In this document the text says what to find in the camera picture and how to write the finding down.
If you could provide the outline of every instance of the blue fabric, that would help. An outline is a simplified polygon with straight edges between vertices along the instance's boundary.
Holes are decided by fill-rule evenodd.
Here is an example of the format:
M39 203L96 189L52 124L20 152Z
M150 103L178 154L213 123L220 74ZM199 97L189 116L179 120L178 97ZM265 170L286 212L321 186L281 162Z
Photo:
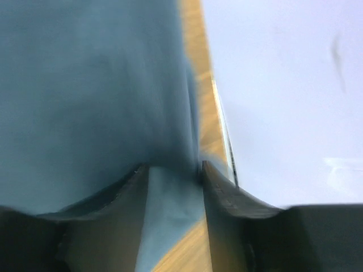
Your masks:
M152 168L135 271L151 271L203 215L203 192L195 180Z
M53 213L150 164L150 271L203 214L176 1L2 0L0 34L0 205Z

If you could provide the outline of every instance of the wooden surface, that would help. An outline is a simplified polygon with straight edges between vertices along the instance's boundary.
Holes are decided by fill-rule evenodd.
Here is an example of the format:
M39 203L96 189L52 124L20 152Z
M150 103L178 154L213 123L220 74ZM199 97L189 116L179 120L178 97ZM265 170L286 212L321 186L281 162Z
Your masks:
M208 45L199 0L181 0L180 11L184 22L185 47L194 65L196 79L199 84L201 149L226 161L220 122L213 95L213 74L209 65ZM198 222L161 259L154 271L212 271L205 219Z

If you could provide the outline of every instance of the white wall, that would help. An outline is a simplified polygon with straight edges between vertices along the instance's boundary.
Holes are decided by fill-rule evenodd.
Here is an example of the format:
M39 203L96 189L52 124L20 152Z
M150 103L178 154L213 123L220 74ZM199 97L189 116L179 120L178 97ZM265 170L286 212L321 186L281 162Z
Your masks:
M204 0L241 187L363 202L363 2Z

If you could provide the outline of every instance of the wooden floor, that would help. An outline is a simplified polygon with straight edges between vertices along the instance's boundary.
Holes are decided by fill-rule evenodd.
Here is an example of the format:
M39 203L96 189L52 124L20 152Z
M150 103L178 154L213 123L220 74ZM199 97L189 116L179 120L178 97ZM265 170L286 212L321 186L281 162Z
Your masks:
M209 64L208 43L199 0L180 0L184 22L185 47L194 65L199 84L201 117L201 149L226 161L216 103L213 95L213 74ZM154 268L157 272L212 271L206 220L197 223Z

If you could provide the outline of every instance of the black plastic part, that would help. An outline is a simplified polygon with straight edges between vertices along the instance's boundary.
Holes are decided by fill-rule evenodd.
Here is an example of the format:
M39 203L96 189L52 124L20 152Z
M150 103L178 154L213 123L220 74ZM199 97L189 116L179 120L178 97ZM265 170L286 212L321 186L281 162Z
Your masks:
M72 271L135 271L145 217L149 171L143 170L97 220L74 221L65 238Z
M202 179L214 272L363 271L363 205L279 210L208 162Z
M301 206L248 221L257 271L363 271L363 206Z
M90 264L92 258L102 257L105 264L112 253L118 255L117 271L134 271L148 179L148 168L139 167L91 198L54 214L30 216L0 207L0 271L69 272L67 256L76 271L89 272L93 270L82 267L87 254ZM106 251L108 246L114 251Z

